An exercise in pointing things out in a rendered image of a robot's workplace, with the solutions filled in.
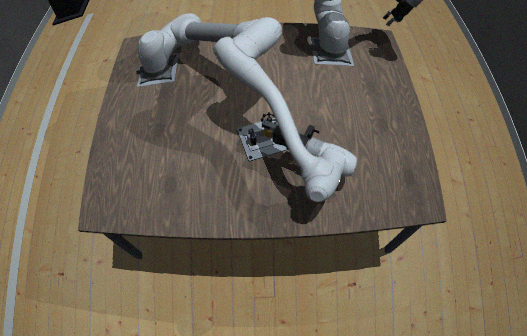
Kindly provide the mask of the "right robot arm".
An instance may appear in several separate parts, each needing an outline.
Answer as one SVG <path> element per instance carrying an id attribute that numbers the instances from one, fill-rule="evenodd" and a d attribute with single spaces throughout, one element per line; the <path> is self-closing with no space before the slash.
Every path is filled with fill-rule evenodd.
<path id="1" fill-rule="evenodd" d="M 200 18 L 193 13 L 183 14 L 160 31 L 149 31 L 140 38 L 138 54 L 142 66 L 136 72 L 143 73 L 141 83 L 170 79 L 175 59 L 175 55 L 171 54 L 176 48 L 197 40 L 217 42 L 213 50 L 220 64 L 260 94 L 270 106 L 285 143 L 301 169 L 308 198 L 314 202 L 330 198 L 341 176 L 354 173 L 357 158 L 331 143 L 323 143 L 318 157 L 304 147 L 283 96 L 255 61 L 280 39 L 280 23 L 270 17 L 240 24 L 200 22 Z"/>

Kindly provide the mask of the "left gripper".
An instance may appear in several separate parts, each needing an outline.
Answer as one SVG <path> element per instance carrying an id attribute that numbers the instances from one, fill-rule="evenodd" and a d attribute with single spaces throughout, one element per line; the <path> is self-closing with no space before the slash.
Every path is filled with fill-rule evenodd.
<path id="1" fill-rule="evenodd" d="M 392 14 L 394 17 L 394 18 L 391 18 L 391 20 L 386 23 L 387 26 L 390 26 L 394 21 L 401 22 L 405 15 L 407 15 L 414 7 L 417 7 L 421 3 L 418 0 L 396 0 L 396 1 L 399 2 L 397 7 L 394 8 L 392 11 L 388 10 L 388 12 L 383 17 L 383 19 L 385 20 L 389 17 L 390 14 Z"/>

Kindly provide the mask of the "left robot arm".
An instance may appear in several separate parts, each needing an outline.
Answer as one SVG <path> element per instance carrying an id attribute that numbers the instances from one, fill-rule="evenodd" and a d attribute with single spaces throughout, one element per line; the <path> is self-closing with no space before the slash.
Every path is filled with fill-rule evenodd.
<path id="1" fill-rule="evenodd" d="M 315 0 L 314 10 L 320 39 L 315 39 L 309 50 L 318 52 L 319 61 L 349 63 L 346 46 L 350 26 L 342 14 L 342 0 Z"/>

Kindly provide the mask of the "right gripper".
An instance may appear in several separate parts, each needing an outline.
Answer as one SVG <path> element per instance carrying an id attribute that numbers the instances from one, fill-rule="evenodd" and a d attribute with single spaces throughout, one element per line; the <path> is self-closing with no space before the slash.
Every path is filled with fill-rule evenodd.
<path id="1" fill-rule="evenodd" d="M 263 128 L 268 129 L 270 131 L 274 131 L 272 132 L 273 143 L 283 145 L 288 149 L 278 124 L 274 124 L 267 120 L 263 120 L 261 124 Z M 298 134 L 304 147 L 307 147 L 307 151 L 313 156 L 318 156 L 324 142 L 312 137 L 314 132 L 319 133 L 319 131 L 315 130 L 314 128 L 315 126 L 309 125 L 304 135 L 299 133 Z"/>

